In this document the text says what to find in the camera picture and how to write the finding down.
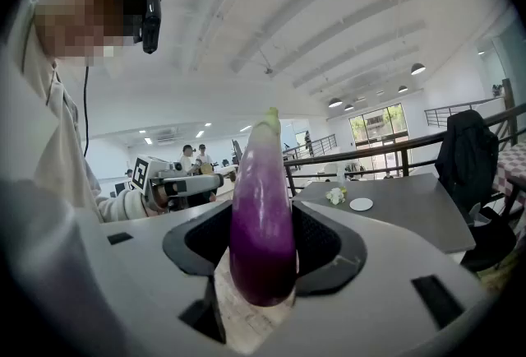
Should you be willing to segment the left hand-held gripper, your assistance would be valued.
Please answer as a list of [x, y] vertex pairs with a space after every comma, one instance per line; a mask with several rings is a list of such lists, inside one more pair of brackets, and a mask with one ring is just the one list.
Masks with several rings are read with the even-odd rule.
[[159, 184], [167, 184], [174, 190], [174, 193], [167, 192], [168, 196], [193, 196], [219, 189], [224, 185], [224, 178], [221, 174], [187, 176], [179, 162], [138, 155], [131, 185], [141, 192], [149, 208], [159, 208], [155, 200], [155, 186]]

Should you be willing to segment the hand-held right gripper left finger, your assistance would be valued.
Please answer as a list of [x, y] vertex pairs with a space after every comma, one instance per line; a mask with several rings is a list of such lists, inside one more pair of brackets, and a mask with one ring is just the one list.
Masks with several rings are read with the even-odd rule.
[[90, 211], [30, 181], [6, 184], [6, 260], [67, 355], [231, 355], [181, 319], [208, 292], [205, 279], [180, 272], [159, 240], [110, 243]]

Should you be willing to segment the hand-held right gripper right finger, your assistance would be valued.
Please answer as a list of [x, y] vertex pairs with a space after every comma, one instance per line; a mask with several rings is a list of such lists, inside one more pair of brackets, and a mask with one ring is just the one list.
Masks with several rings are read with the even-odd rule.
[[296, 298], [259, 356], [447, 356], [486, 316], [480, 281], [420, 235], [296, 201]]

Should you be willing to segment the person's left hand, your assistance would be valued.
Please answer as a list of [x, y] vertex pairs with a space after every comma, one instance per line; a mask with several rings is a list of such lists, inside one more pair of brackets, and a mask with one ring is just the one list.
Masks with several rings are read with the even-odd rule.
[[173, 183], [164, 183], [155, 186], [155, 200], [157, 206], [163, 210], [171, 211], [173, 199], [177, 194], [177, 189]]

